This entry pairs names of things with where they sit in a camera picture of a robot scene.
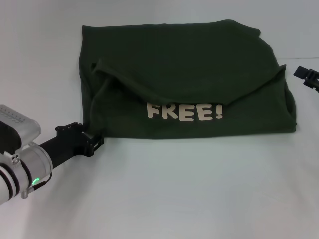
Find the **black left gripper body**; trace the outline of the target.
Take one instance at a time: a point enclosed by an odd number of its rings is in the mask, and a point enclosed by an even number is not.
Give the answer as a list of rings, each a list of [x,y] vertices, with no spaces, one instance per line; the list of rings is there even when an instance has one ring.
[[[84,155],[88,137],[73,129],[56,128],[56,137],[42,143],[52,161],[53,169],[77,155]]]

